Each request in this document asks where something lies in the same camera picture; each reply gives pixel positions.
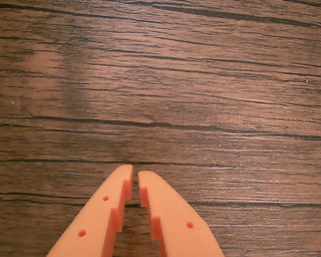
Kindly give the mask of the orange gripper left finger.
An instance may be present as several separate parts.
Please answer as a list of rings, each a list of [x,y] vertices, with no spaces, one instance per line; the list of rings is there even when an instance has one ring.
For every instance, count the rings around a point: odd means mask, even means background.
[[[133,167],[121,165],[101,184],[47,256],[112,256],[132,198]]]

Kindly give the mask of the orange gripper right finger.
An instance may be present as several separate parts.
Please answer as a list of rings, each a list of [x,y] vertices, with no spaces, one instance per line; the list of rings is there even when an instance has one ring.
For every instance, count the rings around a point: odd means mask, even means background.
[[[223,256],[213,233],[195,209],[161,176],[138,172],[141,206],[161,256]]]

